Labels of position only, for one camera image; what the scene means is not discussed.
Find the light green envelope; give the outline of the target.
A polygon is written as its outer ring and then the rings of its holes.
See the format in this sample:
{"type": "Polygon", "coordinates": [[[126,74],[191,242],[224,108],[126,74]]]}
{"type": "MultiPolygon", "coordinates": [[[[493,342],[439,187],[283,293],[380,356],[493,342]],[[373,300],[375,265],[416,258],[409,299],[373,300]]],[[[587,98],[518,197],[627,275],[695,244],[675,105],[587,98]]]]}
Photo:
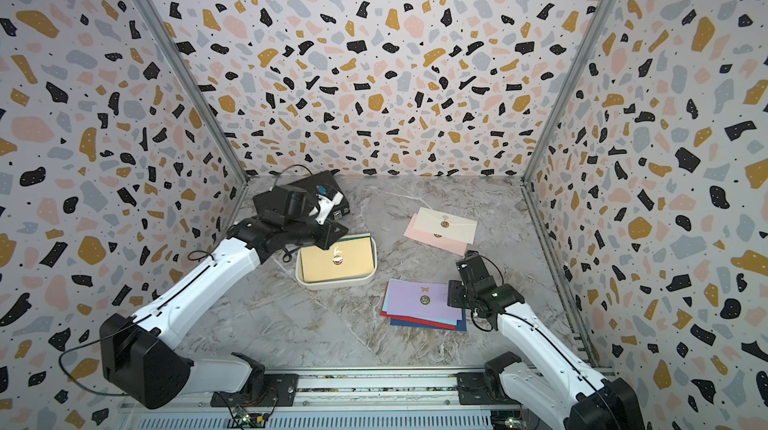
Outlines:
{"type": "Polygon", "coordinates": [[[370,233],[361,233],[361,234],[350,234],[346,235],[342,238],[340,238],[337,243],[346,242],[346,241],[352,241],[352,240],[358,240],[358,239],[370,239],[371,234],[370,233]]]}

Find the dark blue envelope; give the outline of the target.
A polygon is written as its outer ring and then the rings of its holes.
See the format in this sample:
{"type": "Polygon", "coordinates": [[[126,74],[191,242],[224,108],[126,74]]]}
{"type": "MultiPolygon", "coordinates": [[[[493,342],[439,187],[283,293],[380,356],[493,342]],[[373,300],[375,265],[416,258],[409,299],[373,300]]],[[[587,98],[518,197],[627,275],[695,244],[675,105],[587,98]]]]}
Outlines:
{"type": "Polygon", "coordinates": [[[398,319],[391,319],[390,324],[392,326],[399,326],[399,327],[427,328],[427,329],[451,330],[451,331],[459,331],[459,332],[467,331],[465,320],[458,321],[456,326],[443,325],[443,324],[425,324],[421,322],[398,320],[398,319]]]}

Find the red envelope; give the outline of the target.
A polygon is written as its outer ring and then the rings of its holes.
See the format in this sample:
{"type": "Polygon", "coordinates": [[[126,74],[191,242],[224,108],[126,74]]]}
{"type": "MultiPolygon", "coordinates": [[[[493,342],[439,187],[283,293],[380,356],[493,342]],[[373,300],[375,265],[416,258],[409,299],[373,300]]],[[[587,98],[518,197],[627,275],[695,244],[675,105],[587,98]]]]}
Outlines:
{"type": "Polygon", "coordinates": [[[385,317],[385,318],[390,318],[390,319],[398,319],[398,320],[421,322],[421,323],[425,323],[425,324],[443,324],[443,325],[450,325],[450,326],[456,326],[457,325],[456,322],[442,323],[442,322],[435,322],[435,321],[432,321],[432,320],[424,320],[424,319],[419,319],[419,318],[414,318],[414,317],[409,317],[409,316],[389,315],[387,312],[384,312],[384,311],[380,312],[380,316],[385,317]]]}

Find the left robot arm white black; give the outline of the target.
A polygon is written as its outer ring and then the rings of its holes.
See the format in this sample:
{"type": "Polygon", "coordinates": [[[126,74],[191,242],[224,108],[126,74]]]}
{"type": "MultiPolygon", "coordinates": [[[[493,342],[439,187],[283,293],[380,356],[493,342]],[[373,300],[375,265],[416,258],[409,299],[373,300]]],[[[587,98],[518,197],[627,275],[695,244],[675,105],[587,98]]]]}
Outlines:
{"type": "Polygon", "coordinates": [[[196,322],[232,286],[289,245],[327,250],[345,236],[338,223],[344,195],[318,185],[314,191],[273,186],[278,204],[231,226],[224,240],[185,277],[129,317],[110,316],[100,327],[105,379],[145,408],[176,397],[221,393],[256,402],[263,397],[264,366],[239,352],[226,359],[193,360],[177,352],[196,322]]]}

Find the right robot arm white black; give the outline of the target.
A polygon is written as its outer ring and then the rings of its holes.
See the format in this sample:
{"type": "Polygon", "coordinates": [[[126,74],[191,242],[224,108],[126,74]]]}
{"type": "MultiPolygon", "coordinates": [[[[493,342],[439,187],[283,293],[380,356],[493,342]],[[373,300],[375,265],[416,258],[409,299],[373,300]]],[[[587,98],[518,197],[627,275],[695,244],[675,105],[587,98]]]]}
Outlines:
{"type": "Polygon", "coordinates": [[[609,380],[572,352],[536,316],[523,295],[488,272],[476,251],[456,262],[447,303],[471,320],[488,322],[518,349],[484,364],[481,373],[457,376],[463,405],[517,402],[551,429],[643,429],[638,397],[623,379],[609,380]]]}

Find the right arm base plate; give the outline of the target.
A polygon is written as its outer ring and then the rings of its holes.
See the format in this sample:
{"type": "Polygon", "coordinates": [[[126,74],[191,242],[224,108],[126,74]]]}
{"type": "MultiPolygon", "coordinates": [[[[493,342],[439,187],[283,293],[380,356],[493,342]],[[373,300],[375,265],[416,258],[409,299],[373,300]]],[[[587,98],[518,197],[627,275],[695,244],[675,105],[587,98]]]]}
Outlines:
{"type": "Polygon", "coordinates": [[[500,382],[486,372],[460,372],[456,375],[456,389],[461,405],[511,404],[500,382]]]}

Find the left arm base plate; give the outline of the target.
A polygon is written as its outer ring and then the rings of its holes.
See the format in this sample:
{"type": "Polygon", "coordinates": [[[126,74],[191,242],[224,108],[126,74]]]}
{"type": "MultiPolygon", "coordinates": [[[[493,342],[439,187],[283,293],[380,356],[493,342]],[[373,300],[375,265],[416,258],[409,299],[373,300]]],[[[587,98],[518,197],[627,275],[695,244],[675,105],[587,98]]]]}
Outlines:
{"type": "Polygon", "coordinates": [[[298,387],[298,374],[257,373],[249,377],[245,386],[234,393],[215,392],[211,397],[213,408],[291,407],[298,387]]]}

